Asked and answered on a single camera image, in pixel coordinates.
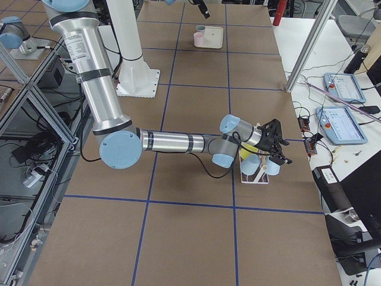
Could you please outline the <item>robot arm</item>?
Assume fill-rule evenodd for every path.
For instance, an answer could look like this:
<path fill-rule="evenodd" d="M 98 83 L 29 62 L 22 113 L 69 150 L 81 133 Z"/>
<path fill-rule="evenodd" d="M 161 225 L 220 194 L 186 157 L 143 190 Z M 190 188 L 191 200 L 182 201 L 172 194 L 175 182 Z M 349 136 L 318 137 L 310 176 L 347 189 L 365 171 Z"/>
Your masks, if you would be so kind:
<path fill-rule="evenodd" d="M 114 169 L 138 162 L 144 151 L 158 153 L 206 153 L 214 164 L 233 166 L 238 151 L 266 156 L 277 165 L 291 160 L 283 154 L 287 145 L 281 124 L 274 119 L 254 126 L 228 114 L 220 123 L 220 135 L 154 132 L 133 125 L 120 107 L 119 95 L 153 97 L 159 71 L 143 59 L 136 16 L 131 1 L 108 1 L 107 7 L 120 47 L 122 64 L 118 83 L 98 30 L 99 19 L 92 1 L 44 1 L 51 29 L 59 33 L 76 69 L 76 79 L 95 119 L 93 134 L 102 161 Z"/>

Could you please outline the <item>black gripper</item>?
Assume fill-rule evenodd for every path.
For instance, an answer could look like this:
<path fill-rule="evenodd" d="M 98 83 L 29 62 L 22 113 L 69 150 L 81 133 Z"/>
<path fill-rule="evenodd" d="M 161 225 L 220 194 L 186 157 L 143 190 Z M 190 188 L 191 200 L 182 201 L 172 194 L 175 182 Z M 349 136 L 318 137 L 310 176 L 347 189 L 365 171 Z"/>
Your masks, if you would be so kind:
<path fill-rule="evenodd" d="M 270 154 L 281 152 L 282 146 L 288 146 L 290 142 L 282 138 L 281 123 L 273 119 L 262 126 L 257 127 L 261 131 L 261 138 L 256 145 L 259 150 L 269 152 Z M 292 164 L 293 161 L 284 155 L 275 154 L 269 157 L 274 164 L 281 166 L 283 164 Z"/>

